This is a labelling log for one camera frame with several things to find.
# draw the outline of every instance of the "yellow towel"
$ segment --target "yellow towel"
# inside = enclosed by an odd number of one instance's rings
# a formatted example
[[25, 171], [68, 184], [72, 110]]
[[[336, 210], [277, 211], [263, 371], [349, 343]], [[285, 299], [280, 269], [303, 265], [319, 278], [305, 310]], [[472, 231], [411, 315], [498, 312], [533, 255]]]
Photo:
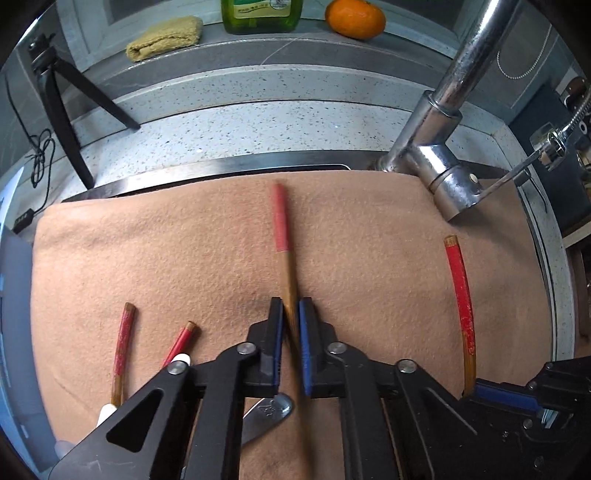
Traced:
[[130, 60], [145, 60], [177, 48], [195, 45], [201, 37], [203, 20], [199, 17], [172, 18], [152, 25], [137, 40], [127, 45]]

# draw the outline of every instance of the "metal screw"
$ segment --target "metal screw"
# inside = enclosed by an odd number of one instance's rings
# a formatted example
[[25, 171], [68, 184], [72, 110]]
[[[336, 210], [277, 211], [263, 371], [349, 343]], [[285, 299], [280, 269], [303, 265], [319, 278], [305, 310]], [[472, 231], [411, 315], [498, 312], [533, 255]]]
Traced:
[[539, 470], [543, 466], [544, 466], [544, 457], [542, 457], [540, 455], [539, 457], [536, 457], [535, 460], [534, 460], [534, 468], [537, 468]]
[[187, 368], [187, 364], [181, 360], [170, 362], [166, 367], [166, 370], [171, 375], [178, 375], [183, 373]]
[[417, 364], [415, 362], [413, 362], [412, 360], [409, 360], [409, 359], [400, 360], [398, 362], [398, 369], [403, 374], [411, 374], [411, 373], [413, 373], [417, 369]]
[[236, 350], [238, 350], [238, 353], [241, 355], [250, 355], [255, 352], [256, 345], [250, 342], [242, 342], [236, 347]]
[[333, 342], [329, 345], [329, 353], [340, 355], [347, 350], [347, 346], [343, 342]]

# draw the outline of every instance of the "metal hose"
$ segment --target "metal hose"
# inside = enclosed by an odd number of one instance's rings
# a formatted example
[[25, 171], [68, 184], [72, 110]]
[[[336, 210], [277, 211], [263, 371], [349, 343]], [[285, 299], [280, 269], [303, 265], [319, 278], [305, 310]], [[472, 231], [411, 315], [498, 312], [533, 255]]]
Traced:
[[560, 134], [565, 141], [566, 141], [566, 139], [568, 139], [568, 137], [573, 132], [575, 127], [579, 124], [579, 122], [587, 114], [590, 107], [591, 107], [591, 86], [588, 86], [587, 93], [585, 93], [585, 96], [583, 98], [583, 103], [581, 103], [579, 108], [577, 108], [577, 111], [574, 113], [574, 115], [570, 119], [569, 123], [567, 123], [560, 131]]

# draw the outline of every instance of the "black cable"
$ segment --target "black cable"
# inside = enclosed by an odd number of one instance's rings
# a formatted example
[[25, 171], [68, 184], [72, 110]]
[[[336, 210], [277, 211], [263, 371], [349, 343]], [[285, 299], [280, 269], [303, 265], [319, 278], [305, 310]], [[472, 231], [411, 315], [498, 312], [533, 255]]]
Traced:
[[33, 153], [31, 155], [28, 155], [27, 158], [33, 159], [33, 170], [31, 171], [31, 185], [33, 185], [34, 189], [37, 188], [37, 185], [39, 185], [39, 183], [42, 181], [45, 175], [46, 151], [49, 148], [49, 146], [51, 146], [51, 156], [49, 157], [49, 165], [47, 167], [47, 191], [45, 193], [45, 200], [43, 200], [43, 205], [41, 205], [41, 207], [34, 211], [34, 215], [36, 215], [43, 210], [43, 208], [47, 204], [47, 199], [49, 198], [49, 187], [51, 183], [51, 165], [53, 164], [53, 156], [56, 153], [56, 141], [51, 137], [51, 130], [49, 130], [48, 128], [44, 128], [39, 135], [29, 134], [29, 132], [27, 131], [27, 127], [25, 127], [25, 124], [22, 122], [22, 118], [18, 113], [17, 107], [14, 105], [14, 101], [12, 100], [10, 88], [8, 87], [8, 77], [6, 75], [4, 76], [4, 83], [6, 85], [8, 103], [10, 103], [12, 111], [17, 116], [17, 120], [22, 128], [22, 131], [27, 136], [27, 140], [29, 140], [31, 147], [33, 148]]

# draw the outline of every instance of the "orange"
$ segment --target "orange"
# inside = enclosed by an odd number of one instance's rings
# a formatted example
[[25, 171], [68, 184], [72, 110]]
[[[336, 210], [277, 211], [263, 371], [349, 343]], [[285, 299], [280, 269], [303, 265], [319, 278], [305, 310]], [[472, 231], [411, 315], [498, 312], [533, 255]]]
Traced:
[[368, 40], [386, 28], [386, 16], [365, 0], [333, 0], [324, 19], [335, 32], [357, 40]]

